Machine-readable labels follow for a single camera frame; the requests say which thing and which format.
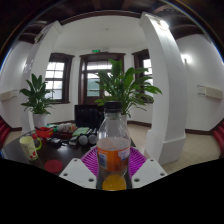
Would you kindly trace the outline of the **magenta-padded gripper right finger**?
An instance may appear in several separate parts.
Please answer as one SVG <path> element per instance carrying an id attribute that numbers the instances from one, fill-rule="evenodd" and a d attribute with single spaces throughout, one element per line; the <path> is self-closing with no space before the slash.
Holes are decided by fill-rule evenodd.
<path id="1" fill-rule="evenodd" d="M 140 188 L 167 175 L 166 171 L 154 159 L 147 159 L 136 148 L 130 148 L 128 173 L 132 188 Z"/>

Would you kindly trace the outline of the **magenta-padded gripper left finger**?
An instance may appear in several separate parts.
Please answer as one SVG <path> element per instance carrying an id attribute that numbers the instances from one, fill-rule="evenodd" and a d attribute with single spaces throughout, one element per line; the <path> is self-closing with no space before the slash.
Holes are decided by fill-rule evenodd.
<path id="1" fill-rule="evenodd" d="M 91 148 L 80 159 L 73 158 L 60 177 L 84 188 L 95 189 L 98 176 L 97 149 Z"/>

